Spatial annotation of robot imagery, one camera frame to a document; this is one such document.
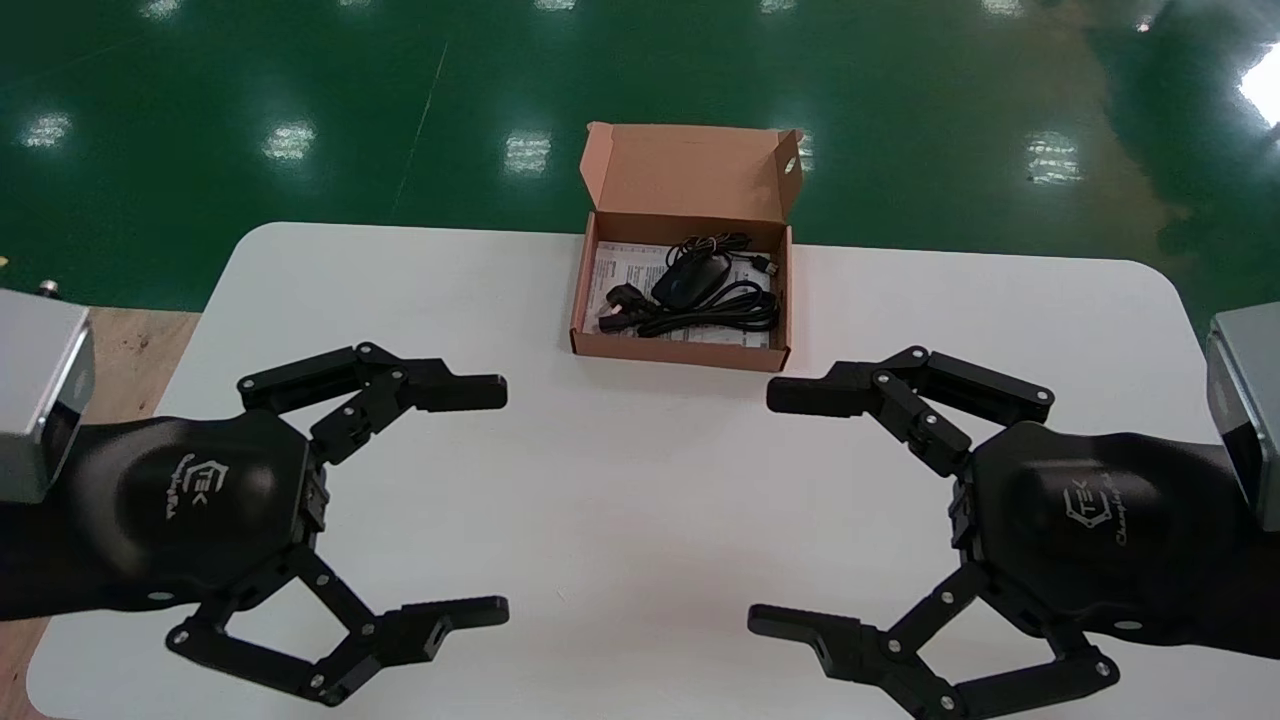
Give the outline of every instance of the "floor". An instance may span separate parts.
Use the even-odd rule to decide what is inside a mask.
[[[54,277],[79,302],[200,310],[271,220],[580,232],[577,159],[602,119],[804,128],[800,242],[1134,259],[1198,328],[1280,299],[1274,0],[6,14],[9,287]]]

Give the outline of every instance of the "black cable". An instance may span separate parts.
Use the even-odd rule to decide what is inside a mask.
[[[713,255],[724,255],[731,261],[733,259],[742,260],[746,256],[737,254],[746,250],[748,245],[751,245],[751,238],[740,232],[722,232],[709,236],[691,234],[680,245],[672,245],[667,250],[667,266],[671,268],[682,259],[684,261],[696,261]]]
[[[726,295],[737,288],[748,288],[728,300]],[[778,297],[754,281],[732,282],[687,313],[672,313],[658,307],[658,313],[635,325],[640,337],[658,337],[663,333],[692,325],[721,325],[746,332],[767,332],[778,325],[781,315]]]
[[[774,274],[777,265],[768,258],[742,255],[751,243],[745,233],[690,236],[667,251],[668,273],[681,272],[695,263],[714,256],[749,261],[760,272]],[[745,332],[768,332],[778,325],[782,314],[778,297],[754,281],[736,281],[721,287],[694,307],[676,310],[657,299],[650,300],[635,286],[625,283],[607,295],[613,313],[600,318],[600,331],[612,333],[634,327],[640,337],[658,337],[694,325],[721,325]]]

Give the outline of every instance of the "wooden floor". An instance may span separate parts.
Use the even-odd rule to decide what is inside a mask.
[[[84,420],[123,423],[150,418],[200,315],[96,307],[91,318],[97,379]],[[0,720],[45,717],[27,700],[27,662],[47,623],[0,623]]]

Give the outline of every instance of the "box lid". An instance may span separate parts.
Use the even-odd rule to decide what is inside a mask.
[[[590,123],[580,170],[595,209],[783,223],[800,131]]]

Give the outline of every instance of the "white table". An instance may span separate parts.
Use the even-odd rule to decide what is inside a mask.
[[[500,593],[509,624],[458,632],[436,662],[326,710],[169,653],[189,609],[58,618],[31,665],[35,705],[83,720],[906,717],[879,689],[826,679],[809,648],[751,635],[746,610],[892,623],[956,568],[950,482],[870,419],[769,414],[767,375],[571,355],[580,242],[259,228],[159,409],[234,415],[241,375],[362,340],[506,374],[506,410],[408,414],[334,469],[319,551],[378,612]],[[1215,437],[1178,295],[1144,266],[799,246],[794,272],[788,374],[922,343],[1048,386],[1059,430]],[[993,429],[948,416],[979,439]],[[232,632],[312,659],[342,634],[297,584]],[[1121,683],[1028,716],[1272,714],[1270,662],[1096,642]],[[957,682],[1048,650],[975,603],[925,657]]]

